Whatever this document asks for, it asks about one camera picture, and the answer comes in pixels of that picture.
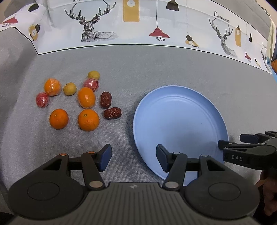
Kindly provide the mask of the right hand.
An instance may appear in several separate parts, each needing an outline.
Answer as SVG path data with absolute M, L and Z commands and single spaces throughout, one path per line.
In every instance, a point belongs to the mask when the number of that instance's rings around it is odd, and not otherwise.
M 267 216 L 271 216 L 273 212 L 276 212 L 276 179 L 270 177 L 269 173 L 262 171 L 260 174 L 260 180 L 264 181 L 263 194 L 264 194 L 264 211 Z

